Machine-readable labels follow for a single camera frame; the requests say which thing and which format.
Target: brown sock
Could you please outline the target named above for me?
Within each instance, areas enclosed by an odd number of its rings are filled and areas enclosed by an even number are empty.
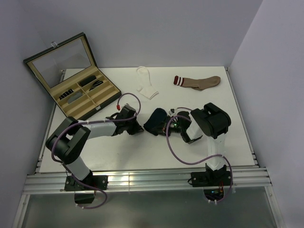
[[[206,79],[192,79],[192,78],[175,76],[173,83],[177,86],[181,86],[184,88],[192,88],[195,90],[202,91],[204,89],[217,86],[220,83],[220,77],[213,76]]]

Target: metal frame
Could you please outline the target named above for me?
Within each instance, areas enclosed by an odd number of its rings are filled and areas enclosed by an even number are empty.
[[[256,155],[252,148],[252,144],[245,126],[245,122],[238,105],[238,100],[233,89],[229,72],[225,68],[226,74],[232,89],[234,99],[241,117],[241,121],[246,133],[249,147],[255,161],[253,166],[233,167],[233,192],[235,188],[246,187],[265,187],[270,208],[275,218],[277,227],[285,228],[283,217],[273,193],[272,183],[266,168],[260,168],[256,159]],[[56,105],[53,106],[52,113],[47,125],[46,134],[40,151],[39,160],[35,175],[27,177],[23,193],[20,199],[19,207],[14,220],[14,228],[20,228],[23,223],[30,195],[32,194],[74,194],[75,192],[65,192],[64,185],[66,181],[66,173],[39,173],[44,144],[47,139],[50,126],[54,117]],[[193,188],[187,183],[190,173],[194,171],[204,171],[204,168],[187,168],[187,169],[171,169],[171,170],[145,170],[145,171],[115,171],[115,172],[94,172],[94,175],[108,175],[108,189],[106,192],[133,192],[133,191],[161,191],[161,190],[191,190],[200,189]]]
[[[191,190],[187,183],[190,173],[204,171],[202,168],[151,170],[151,171],[117,171],[94,172],[94,175],[108,175],[107,192],[160,191],[160,190]],[[23,194],[74,194],[64,191],[66,173],[36,174],[28,176]],[[234,188],[271,186],[266,168],[233,168]]]
[[[280,210],[279,204],[276,200],[276,196],[275,196],[273,187],[272,186],[265,187],[265,191],[266,191],[266,194],[267,194],[267,197],[268,197],[270,208],[272,210],[272,214],[275,218],[276,226],[278,228],[286,228],[286,224],[283,220],[283,215],[282,215],[282,212]]]

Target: wire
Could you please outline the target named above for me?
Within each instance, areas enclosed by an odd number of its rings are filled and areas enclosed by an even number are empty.
[[[193,181],[192,177],[189,180],[187,180],[187,182],[188,182],[189,185],[193,185],[192,181]]]
[[[181,162],[181,163],[183,163],[183,164],[186,164],[186,165],[196,165],[196,164],[200,164],[200,163],[202,163],[202,162],[204,162],[204,161],[206,161],[206,160],[208,160],[208,159],[210,159],[210,158],[215,158],[215,157],[222,157],[222,158],[225,159],[225,161],[227,162],[228,167],[229,167],[229,169],[230,169],[230,186],[229,186],[229,189],[228,189],[227,194],[224,195],[224,197],[223,197],[222,199],[218,200],[217,202],[222,201],[222,200],[225,199],[225,198],[227,197],[227,195],[230,193],[231,188],[232,188],[232,185],[233,185],[233,181],[232,181],[232,179],[233,179],[233,176],[232,176],[232,167],[231,167],[231,165],[230,165],[230,162],[229,162],[228,159],[227,159],[224,155],[222,155],[222,154],[214,154],[214,155],[211,155],[211,156],[209,156],[209,157],[207,157],[207,158],[204,158],[204,159],[202,159],[202,160],[200,160],[200,161],[196,161],[196,162],[186,162],[186,161],[183,161],[182,159],[180,159],[180,158],[174,153],[174,151],[173,151],[173,149],[172,149],[172,147],[171,147],[171,145],[170,145],[170,142],[169,142],[169,127],[168,127],[168,126],[170,126],[171,122],[172,122],[173,119],[176,118],[176,117],[180,117],[180,118],[186,119],[186,120],[188,120],[188,121],[190,121],[190,122],[191,122],[191,120],[190,120],[189,118],[185,117],[185,116],[176,115],[176,116],[173,116],[173,117],[169,120],[169,122],[168,122],[168,124],[167,124],[167,129],[166,129],[167,144],[168,144],[169,150],[171,151],[172,155],[173,155],[179,162]]]
[[[177,107],[176,109],[186,109],[186,110],[192,111],[192,109],[186,108],[186,107]]]
[[[122,120],[97,120],[97,121],[89,121],[89,122],[78,122],[78,123],[75,123],[75,124],[70,125],[69,127],[67,127],[67,128],[58,136],[58,138],[57,138],[57,139],[55,140],[55,142],[54,142],[54,145],[53,145],[52,151],[51,151],[51,152],[52,152],[51,157],[52,157],[53,161],[61,163],[61,164],[63,165],[63,167],[64,167],[66,170],[68,170],[68,168],[66,167],[66,165],[65,165],[61,160],[58,160],[58,159],[55,158],[54,152],[55,152],[55,148],[56,148],[56,146],[57,146],[59,140],[60,140],[60,139],[61,139],[61,138],[70,130],[70,129],[72,129],[73,127],[80,126],[80,125],[87,125],[87,124],[98,124],[98,123],[108,123],[108,122],[124,122],[124,121],[132,120],[132,119],[134,119],[135,117],[137,117],[138,114],[139,114],[139,112],[141,111],[142,104],[141,104],[141,101],[139,100],[139,98],[138,98],[136,95],[134,95],[134,94],[132,94],[132,93],[124,93],[124,94],[122,94],[122,95],[120,96],[120,98],[117,100],[117,107],[119,107],[119,101],[120,101],[120,99],[121,99],[123,96],[125,96],[125,95],[132,95],[132,96],[134,96],[134,97],[137,99],[137,101],[138,101],[138,104],[139,104],[138,112],[136,112],[136,114],[135,114],[134,116],[132,116],[132,117],[130,117],[130,118],[127,118],[127,119],[122,119]],[[87,187],[87,188],[90,188],[90,189],[92,189],[92,190],[100,191],[101,193],[104,194],[104,197],[105,197],[105,198],[104,198],[104,201],[103,201],[102,203],[98,204],[97,206],[93,206],[93,207],[84,207],[84,206],[82,206],[82,205],[78,205],[79,207],[84,208],[84,209],[95,209],[95,208],[98,208],[98,207],[100,207],[100,206],[102,206],[102,205],[105,204],[106,200],[108,199],[108,196],[107,196],[107,194],[106,194],[105,191],[103,191],[103,190],[101,190],[101,189],[99,189],[99,188],[96,188],[96,187],[93,187],[93,186],[90,186],[90,185],[87,185],[87,184],[82,183],[82,182],[81,182],[80,180],[78,180],[77,177],[75,177],[73,174],[72,174],[72,177],[74,178],[74,180],[75,180],[78,184],[80,184],[80,185],[82,185],[82,186],[85,186],[85,187]]]

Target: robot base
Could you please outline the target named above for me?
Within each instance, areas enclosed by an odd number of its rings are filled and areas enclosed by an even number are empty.
[[[223,186],[230,186],[230,171],[224,165],[221,169],[213,171],[206,164],[205,172],[192,172],[191,182],[193,187],[217,187],[222,183]]]
[[[93,179],[92,183],[94,187],[101,190],[106,190],[108,185],[108,176],[96,175],[96,176],[92,176],[92,179]],[[90,188],[86,188],[82,185],[78,185],[78,183],[74,180],[72,176],[66,177],[65,191],[83,191],[83,190],[90,190]]]

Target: display box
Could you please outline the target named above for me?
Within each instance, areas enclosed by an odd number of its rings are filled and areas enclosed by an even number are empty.
[[[86,120],[121,96],[80,33],[24,60],[66,116]]]

